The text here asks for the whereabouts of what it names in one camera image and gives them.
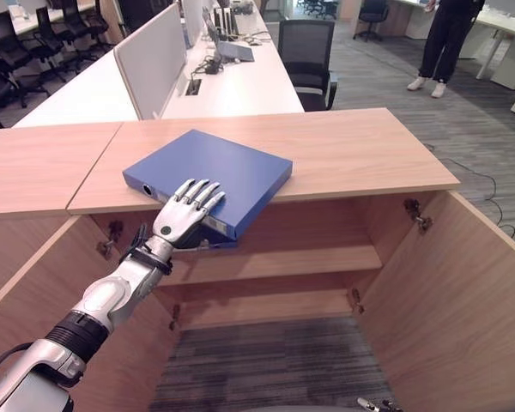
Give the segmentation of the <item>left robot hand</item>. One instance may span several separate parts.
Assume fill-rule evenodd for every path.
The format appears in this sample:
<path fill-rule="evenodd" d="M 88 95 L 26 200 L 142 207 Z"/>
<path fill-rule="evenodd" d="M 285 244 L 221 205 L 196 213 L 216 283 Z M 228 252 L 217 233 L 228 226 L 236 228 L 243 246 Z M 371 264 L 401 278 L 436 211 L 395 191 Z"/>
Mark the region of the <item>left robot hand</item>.
<path fill-rule="evenodd" d="M 157 251 L 159 247 L 177 250 L 198 248 L 204 238 L 203 220 L 226 196 L 219 182 L 208 179 L 187 179 L 166 201 L 152 225 L 152 235 L 146 245 Z"/>

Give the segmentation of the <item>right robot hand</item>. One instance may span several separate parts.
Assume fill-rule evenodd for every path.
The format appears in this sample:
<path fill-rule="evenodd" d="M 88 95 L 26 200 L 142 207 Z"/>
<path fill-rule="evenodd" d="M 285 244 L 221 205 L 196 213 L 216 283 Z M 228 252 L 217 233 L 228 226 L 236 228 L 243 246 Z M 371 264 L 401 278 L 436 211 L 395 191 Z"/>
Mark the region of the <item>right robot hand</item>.
<path fill-rule="evenodd" d="M 380 403 L 375 403 L 363 397 L 356 399 L 357 405 L 368 412 L 403 412 L 403 409 L 389 399 L 383 399 Z"/>

